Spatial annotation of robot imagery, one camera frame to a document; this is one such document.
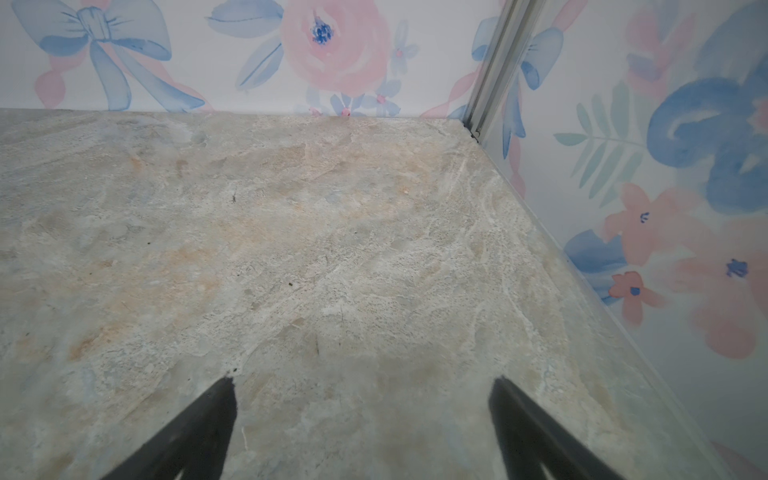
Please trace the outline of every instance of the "pink flower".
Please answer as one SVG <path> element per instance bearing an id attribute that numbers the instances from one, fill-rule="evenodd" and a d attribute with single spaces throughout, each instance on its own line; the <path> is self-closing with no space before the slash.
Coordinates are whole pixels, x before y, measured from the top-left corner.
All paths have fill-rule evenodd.
<path id="1" fill-rule="evenodd" d="M 280 35 L 287 61 L 314 87 L 354 98 L 386 74 L 389 27 L 373 0 L 290 0 Z"/>
<path id="2" fill-rule="evenodd" d="M 638 272 L 626 272 L 611 278 L 615 284 L 608 290 L 608 295 L 624 299 L 621 315 L 631 326 L 640 326 L 643 322 L 643 303 L 656 308 L 667 303 L 663 296 L 643 285 L 643 277 Z"/>
<path id="3" fill-rule="evenodd" d="M 768 318 L 768 221 L 731 220 L 715 236 L 690 243 L 695 257 L 676 262 L 669 275 L 676 292 L 703 293 L 690 315 L 707 345 L 731 359 L 757 345 L 757 318 Z"/>
<path id="4" fill-rule="evenodd" d="M 640 187 L 624 184 L 621 201 L 627 209 L 608 215 L 601 237 L 607 243 L 621 233 L 624 258 L 630 265 L 645 265 L 654 251 L 686 245 L 691 235 L 695 240 L 698 232 L 706 230 L 698 220 L 682 213 L 701 202 L 693 192 L 673 187 L 651 202 Z"/>

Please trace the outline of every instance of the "blue ribbon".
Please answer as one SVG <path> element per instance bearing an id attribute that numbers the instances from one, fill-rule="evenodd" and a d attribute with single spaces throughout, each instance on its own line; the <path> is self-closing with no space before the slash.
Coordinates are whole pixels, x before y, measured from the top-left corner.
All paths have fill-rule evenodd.
<path id="1" fill-rule="evenodd" d="M 131 89 L 122 70 L 101 43 L 111 43 L 126 69 L 168 111 L 189 111 L 205 102 L 185 94 L 148 71 L 125 48 L 156 60 L 170 60 L 170 39 L 160 9 L 152 0 L 112 0 L 106 11 L 78 11 L 59 0 L 13 0 L 13 11 L 32 40 L 55 57 L 76 55 L 91 45 L 91 62 L 104 85 L 110 110 L 131 105 Z"/>

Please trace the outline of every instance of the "floral wallpaper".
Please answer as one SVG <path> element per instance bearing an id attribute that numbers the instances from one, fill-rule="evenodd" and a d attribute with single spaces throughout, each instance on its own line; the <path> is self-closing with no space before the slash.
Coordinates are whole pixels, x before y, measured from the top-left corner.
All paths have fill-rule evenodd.
<path id="1" fill-rule="evenodd" d="M 741 478 L 768 478 L 768 0 L 559 0 L 483 147 Z"/>
<path id="2" fill-rule="evenodd" d="M 12 0 L 0 107 L 459 117 L 502 6 Z"/>

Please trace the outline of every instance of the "watercolor rose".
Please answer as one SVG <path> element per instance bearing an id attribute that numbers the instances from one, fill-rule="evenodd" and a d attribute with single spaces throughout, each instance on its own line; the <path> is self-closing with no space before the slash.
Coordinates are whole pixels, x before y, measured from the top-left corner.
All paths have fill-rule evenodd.
<path id="1" fill-rule="evenodd" d="M 727 222 L 717 235 L 691 242 L 696 256 L 665 275 L 675 292 L 704 294 L 690 321 L 722 356 L 747 358 L 757 345 L 758 318 L 768 319 L 767 237 L 768 221 Z"/>
<path id="2" fill-rule="evenodd" d="M 373 0 L 291 0 L 280 37 L 296 74 L 321 90 L 355 98 L 386 74 L 389 26 Z"/>

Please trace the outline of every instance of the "marble floor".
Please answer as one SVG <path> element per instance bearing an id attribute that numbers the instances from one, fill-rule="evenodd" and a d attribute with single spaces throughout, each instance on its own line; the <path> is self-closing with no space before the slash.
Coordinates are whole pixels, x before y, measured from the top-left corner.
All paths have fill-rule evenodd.
<path id="1" fill-rule="evenodd" d="M 0 111 L 0 476 L 100 478 L 224 375 L 223 478 L 504 478 L 506 375 L 716 478 L 457 121 Z"/>

